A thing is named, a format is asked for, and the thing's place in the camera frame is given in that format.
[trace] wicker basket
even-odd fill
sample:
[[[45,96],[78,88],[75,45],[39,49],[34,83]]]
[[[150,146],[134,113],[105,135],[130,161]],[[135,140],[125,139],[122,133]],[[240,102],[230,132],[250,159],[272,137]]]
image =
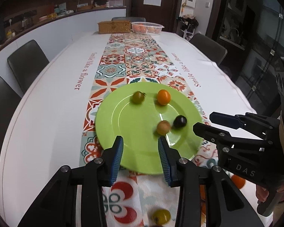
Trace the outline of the wicker basket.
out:
[[[99,34],[129,33],[131,29],[131,23],[127,20],[102,21],[98,25]]]

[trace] patterned tile print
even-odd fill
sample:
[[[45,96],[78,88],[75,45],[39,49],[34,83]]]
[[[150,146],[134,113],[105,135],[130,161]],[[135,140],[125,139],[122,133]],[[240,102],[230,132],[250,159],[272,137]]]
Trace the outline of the patterned tile print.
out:
[[[143,63],[130,63],[126,64],[126,76],[127,77],[156,77],[157,71],[155,70],[154,64],[150,62]]]
[[[89,100],[86,109],[83,131],[96,131],[95,117],[103,99]]]
[[[125,63],[99,65],[95,79],[125,77]]]
[[[150,57],[146,54],[126,54],[125,56],[125,61],[127,64],[131,64],[131,63],[144,63],[144,62],[148,62],[151,63],[151,59]]]
[[[153,83],[159,83],[157,78],[150,78],[150,77],[144,77],[140,76],[138,78],[126,78],[127,84],[129,83],[137,83],[137,82],[153,82]]]
[[[106,56],[102,56],[100,60],[100,65],[108,65],[108,64],[118,64],[125,63],[125,55],[118,54],[110,54]]]
[[[134,82],[159,82],[181,91],[198,109],[203,122],[210,125],[193,91],[151,36],[112,34],[89,96],[81,139],[80,166],[101,156],[103,151],[94,123],[103,99],[115,89]],[[211,168],[217,164],[216,146],[203,141],[196,156],[190,160],[198,166]],[[178,188],[168,187],[162,175],[148,176],[120,168],[114,185],[103,188],[108,226],[152,226],[154,223],[149,218],[150,213],[165,208],[172,217],[166,227],[172,227],[176,219],[178,195]]]
[[[95,79],[89,99],[105,99],[117,88],[126,85],[125,77]]]

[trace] bottle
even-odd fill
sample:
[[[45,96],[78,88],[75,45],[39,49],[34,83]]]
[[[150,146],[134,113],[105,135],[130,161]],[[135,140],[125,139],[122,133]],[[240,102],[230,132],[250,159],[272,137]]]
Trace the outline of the bottle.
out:
[[[11,30],[8,30],[8,33],[6,33],[6,37],[8,39],[11,39],[12,36],[13,36],[13,34],[12,34]]]
[[[60,13],[60,9],[59,9],[59,5],[58,4],[55,5],[54,11],[55,11],[56,14]]]

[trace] faucet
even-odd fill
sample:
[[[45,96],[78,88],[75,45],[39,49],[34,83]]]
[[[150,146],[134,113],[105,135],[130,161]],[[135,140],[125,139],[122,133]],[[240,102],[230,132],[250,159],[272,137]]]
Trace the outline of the faucet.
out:
[[[230,29],[230,31],[229,31],[229,34],[228,34],[227,39],[230,39],[230,33],[231,33],[232,29],[235,29],[235,30],[237,31],[238,37],[239,37],[239,31],[238,31],[238,29],[237,29],[236,27],[232,27],[232,28]]]

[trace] plastic basket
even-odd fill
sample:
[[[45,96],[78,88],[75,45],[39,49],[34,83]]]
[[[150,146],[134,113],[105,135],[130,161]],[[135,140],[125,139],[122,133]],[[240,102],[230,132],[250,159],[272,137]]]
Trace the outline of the plastic basket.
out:
[[[164,26],[151,22],[132,22],[133,32],[144,35],[159,35]]]

